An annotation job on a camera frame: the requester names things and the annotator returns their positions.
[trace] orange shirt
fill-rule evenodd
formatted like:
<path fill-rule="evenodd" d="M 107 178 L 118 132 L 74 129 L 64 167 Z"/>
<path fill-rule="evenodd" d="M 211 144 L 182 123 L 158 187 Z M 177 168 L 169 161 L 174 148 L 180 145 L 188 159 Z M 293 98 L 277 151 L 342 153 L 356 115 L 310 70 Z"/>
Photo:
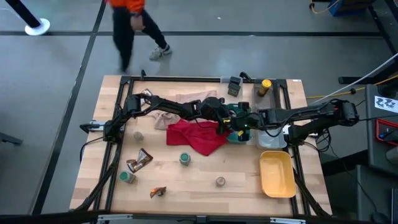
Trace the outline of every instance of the orange shirt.
<path fill-rule="evenodd" d="M 113 7 L 127 7 L 130 12 L 141 13 L 145 0 L 110 0 Z"/>

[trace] floor line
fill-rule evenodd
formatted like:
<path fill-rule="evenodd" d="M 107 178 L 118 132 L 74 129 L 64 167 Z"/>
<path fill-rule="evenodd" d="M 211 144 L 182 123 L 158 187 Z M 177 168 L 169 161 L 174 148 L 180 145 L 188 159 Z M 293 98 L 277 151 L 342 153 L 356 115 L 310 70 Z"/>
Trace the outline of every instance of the floor line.
<path fill-rule="evenodd" d="M 106 4 L 104 1 L 101 2 L 101 6 L 99 7 L 98 15 L 95 20 L 95 24 L 93 27 L 93 30 L 90 35 L 90 39 L 87 43 L 87 48 L 85 51 L 85 54 L 83 56 L 83 60 L 81 61 L 81 67 L 79 70 L 79 73 L 76 77 L 75 84 L 72 88 L 72 92 L 67 104 L 67 108 L 64 112 L 62 121 L 60 123 L 60 127 L 58 129 L 58 134 L 57 137 L 54 140 L 53 143 L 53 150 L 51 154 L 51 158 L 49 161 L 49 164 L 47 166 L 47 170 L 45 172 L 42 185 L 40 186 L 39 193 L 37 194 L 37 199 L 34 204 L 32 214 L 33 215 L 38 215 L 42 213 L 42 209 L 45 203 L 45 198 L 47 197 L 47 194 L 49 192 L 50 184 L 52 181 L 52 177 L 55 172 L 55 168 L 57 166 L 58 158 L 60 157 L 63 142 L 65 140 L 65 136 L 67 135 L 68 127 L 70 120 L 72 118 L 73 114 L 73 109 L 75 108 L 76 105 L 76 100 L 80 91 L 81 84 L 83 83 L 83 78 L 85 76 L 85 72 L 87 69 L 88 61 L 90 60 L 91 52 L 94 47 L 95 39 L 96 39 L 96 33 L 98 32 L 98 29 L 101 24 L 101 20 L 105 11 L 105 6 Z"/>
<path fill-rule="evenodd" d="M 163 31 L 166 36 L 256 36 L 256 37 L 382 37 L 381 32 L 242 32 L 242 31 Z M 91 36 L 92 31 L 50 31 L 44 36 Z M 0 31 L 1 35 L 21 36 L 24 31 Z M 112 36 L 112 31 L 98 31 L 98 36 Z"/>

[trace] black pants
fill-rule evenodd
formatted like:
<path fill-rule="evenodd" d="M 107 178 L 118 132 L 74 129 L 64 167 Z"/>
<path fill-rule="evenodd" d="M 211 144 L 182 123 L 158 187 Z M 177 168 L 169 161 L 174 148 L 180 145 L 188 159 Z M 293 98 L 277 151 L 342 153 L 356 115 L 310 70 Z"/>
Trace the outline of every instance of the black pants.
<path fill-rule="evenodd" d="M 142 10 L 141 15 L 145 26 L 142 32 L 154 39 L 160 48 L 166 48 L 167 43 L 164 36 L 148 12 Z M 130 25 L 130 18 L 131 15 L 127 8 L 115 7 L 113 9 L 113 41 L 120 53 L 122 71 L 126 71 L 130 64 L 132 42 L 134 40 L 134 31 Z"/>

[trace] red cloth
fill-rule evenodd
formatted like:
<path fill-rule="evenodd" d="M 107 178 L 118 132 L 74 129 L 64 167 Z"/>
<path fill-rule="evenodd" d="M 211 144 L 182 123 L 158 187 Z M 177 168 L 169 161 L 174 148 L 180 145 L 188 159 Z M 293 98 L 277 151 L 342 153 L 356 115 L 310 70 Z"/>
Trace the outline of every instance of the red cloth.
<path fill-rule="evenodd" d="M 180 119 L 177 124 L 170 124 L 166 130 L 166 144 L 168 146 L 190 145 L 196 152 L 208 156 L 227 143 L 226 138 L 229 132 L 217 135 L 218 123 L 205 121 L 201 122 L 200 126 L 183 119 Z"/>

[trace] pink cloth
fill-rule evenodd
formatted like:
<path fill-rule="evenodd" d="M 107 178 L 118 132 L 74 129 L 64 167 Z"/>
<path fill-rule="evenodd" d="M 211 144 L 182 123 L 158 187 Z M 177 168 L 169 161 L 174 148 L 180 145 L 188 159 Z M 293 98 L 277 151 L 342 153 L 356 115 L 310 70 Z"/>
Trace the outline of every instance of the pink cloth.
<path fill-rule="evenodd" d="M 188 103 L 194 100 L 203 101 L 208 97 L 217 97 L 217 91 L 211 90 L 201 93 L 191 93 L 191 94 L 177 94 L 175 95 L 175 101 L 177 103 Z M 180 120 L 180 116 L 164 111 L 153 111 L 149 113 L 150 116 L 155 118 L 155 129 L 166 130 L 170 124 L 175 124 Z"/>

